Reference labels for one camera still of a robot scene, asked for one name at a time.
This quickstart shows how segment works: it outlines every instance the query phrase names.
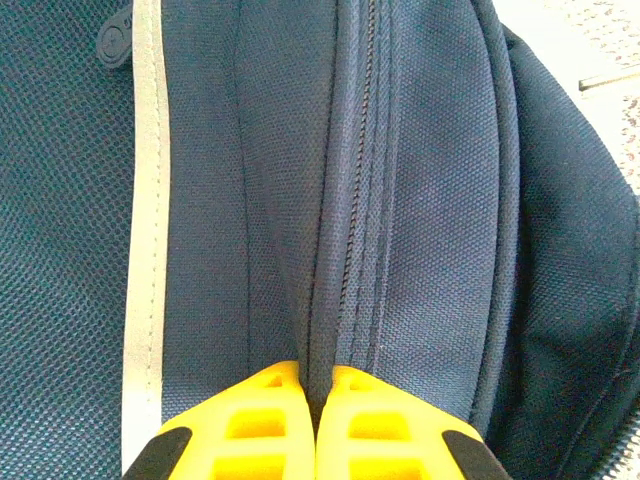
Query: reflective strip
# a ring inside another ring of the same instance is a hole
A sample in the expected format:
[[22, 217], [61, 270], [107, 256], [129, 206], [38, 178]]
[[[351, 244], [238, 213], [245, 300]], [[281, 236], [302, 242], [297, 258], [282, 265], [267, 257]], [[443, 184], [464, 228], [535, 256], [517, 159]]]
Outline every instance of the reflective strip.
[[161, 425], [169, 223], [169, 110], [161, 0], [133, 8], [135, 184], [122, 383], [122, 469]]

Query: navy mesh panel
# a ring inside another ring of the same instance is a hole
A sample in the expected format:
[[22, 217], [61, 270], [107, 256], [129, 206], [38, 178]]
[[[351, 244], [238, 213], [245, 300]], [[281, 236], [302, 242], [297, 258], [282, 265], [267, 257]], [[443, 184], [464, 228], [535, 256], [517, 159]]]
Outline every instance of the navy mesh panel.
[[0, 477], [115, 478], [133, 180], [115, 0], [0, 6]]

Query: yellow rubber part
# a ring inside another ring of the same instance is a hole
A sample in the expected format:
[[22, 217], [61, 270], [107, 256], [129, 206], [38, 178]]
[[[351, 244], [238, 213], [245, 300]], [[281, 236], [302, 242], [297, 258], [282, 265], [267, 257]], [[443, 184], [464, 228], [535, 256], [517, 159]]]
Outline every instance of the yellow rubber part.
[[314, 436], [297, 362], [277, 363], [169, 420], [192, 437], [170, 480], [311, 480]]
[[337, 366], [316, 442], [317, 480], [464, 480], [442, 438], [462, 420], [351, 367]]

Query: backpack zipper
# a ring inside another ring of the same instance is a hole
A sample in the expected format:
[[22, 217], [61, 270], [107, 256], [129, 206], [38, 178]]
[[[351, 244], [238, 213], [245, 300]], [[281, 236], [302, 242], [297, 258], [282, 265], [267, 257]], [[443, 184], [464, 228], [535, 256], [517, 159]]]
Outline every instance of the backpack zipper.
[[349, 234], [347, 236], [347, 252], [342, 275], [342, 287], [340, 291], [340, 312], [344, 311], [347, 297], [347, 285], [353, 263], [353, 244], [355, 241], [356, 224], [358, 220], [358, 207], [360, 204], [360, 185], [362, 183], [362, 169], [364, 164], [364, 143], [367, 130], [367, 116], [369, 113], [369, 100], [371, 98], [371, 78], [373, 74], [373, 38], [375, 34], [376, 0], [368, 1], [367, 24], [367, 53], [365, 62], [364, 94], [360, 110], [360, 133], [358, 136], [358, 153], [356, 156], [355, 179], [353, 187], [353, 199], [351, 202], [351, 219], [349, 221]]
[[592, 480], [635, 480], [640, 474], [640, 402], [616, 436]]

